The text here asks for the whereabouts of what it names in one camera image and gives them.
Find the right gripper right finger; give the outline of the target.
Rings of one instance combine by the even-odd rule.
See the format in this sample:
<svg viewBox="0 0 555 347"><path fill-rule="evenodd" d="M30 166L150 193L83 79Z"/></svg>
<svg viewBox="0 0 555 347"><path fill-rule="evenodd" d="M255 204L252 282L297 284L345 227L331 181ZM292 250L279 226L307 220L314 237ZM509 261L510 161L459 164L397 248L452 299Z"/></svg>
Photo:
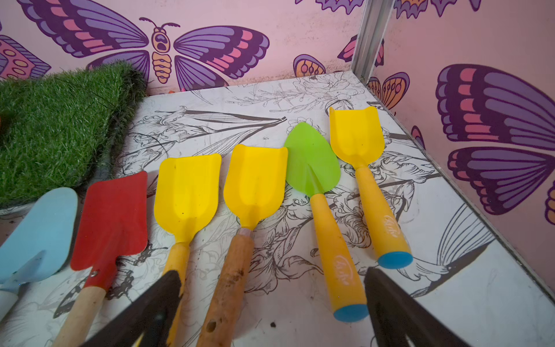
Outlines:
<svg viewBox="0 0 555 347"><path fill-rule="evenodd" d="M378 346L467 346L396 282L370 267L364 277Z"/></svg>

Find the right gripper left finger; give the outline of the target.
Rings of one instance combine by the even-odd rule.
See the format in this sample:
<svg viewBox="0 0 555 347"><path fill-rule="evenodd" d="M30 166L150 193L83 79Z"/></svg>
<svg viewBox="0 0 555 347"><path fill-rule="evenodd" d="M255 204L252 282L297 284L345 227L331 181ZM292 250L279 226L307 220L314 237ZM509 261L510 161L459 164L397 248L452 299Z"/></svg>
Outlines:
<svg viewBox="0 0 555 347"><path fill-rule="evenodd" d="M84 346L167 346L181 301L181 281L170 270Z"/></svg>

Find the red shovel wooden handle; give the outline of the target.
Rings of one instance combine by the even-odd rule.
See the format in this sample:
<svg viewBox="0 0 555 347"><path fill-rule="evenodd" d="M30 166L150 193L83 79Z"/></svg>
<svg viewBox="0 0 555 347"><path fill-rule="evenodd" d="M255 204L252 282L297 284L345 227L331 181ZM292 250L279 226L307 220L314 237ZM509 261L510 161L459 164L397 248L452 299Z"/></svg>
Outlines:
<svg viewBox="0 0 555 347"><path fill-rule="evenodd" d="M90 269L53 345L80 346L116 278L116 260L147 246L147 173L92 184L86 193L70 267Z"/></svg>

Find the light blue trowel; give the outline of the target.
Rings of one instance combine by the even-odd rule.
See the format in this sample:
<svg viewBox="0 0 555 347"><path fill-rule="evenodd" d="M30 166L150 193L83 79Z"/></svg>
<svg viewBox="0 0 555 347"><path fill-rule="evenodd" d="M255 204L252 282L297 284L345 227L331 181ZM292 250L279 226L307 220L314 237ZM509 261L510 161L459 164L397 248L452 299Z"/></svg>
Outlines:
<svg viewBox="0 0 555 347"><path fill-rule="evenodd" d="M45 280L66 263L77 215L77 193L53 189L33 205L1 246L1 317L19 299L20 287Z"/></svg>

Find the green trowel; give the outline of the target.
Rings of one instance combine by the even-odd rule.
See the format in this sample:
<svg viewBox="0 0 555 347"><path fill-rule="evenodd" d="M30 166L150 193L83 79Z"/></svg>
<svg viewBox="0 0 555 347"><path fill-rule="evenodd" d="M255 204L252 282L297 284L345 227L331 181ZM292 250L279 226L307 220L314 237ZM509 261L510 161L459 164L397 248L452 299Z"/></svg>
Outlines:
<svg viewBox="0 0 555 347"><path fill-rule="evenodd" d="M328 141L306 122L288 134L286 181L309 198L333 317L346 323L369 315L364 287L325 194L337 186L341 168Z"/></svg>

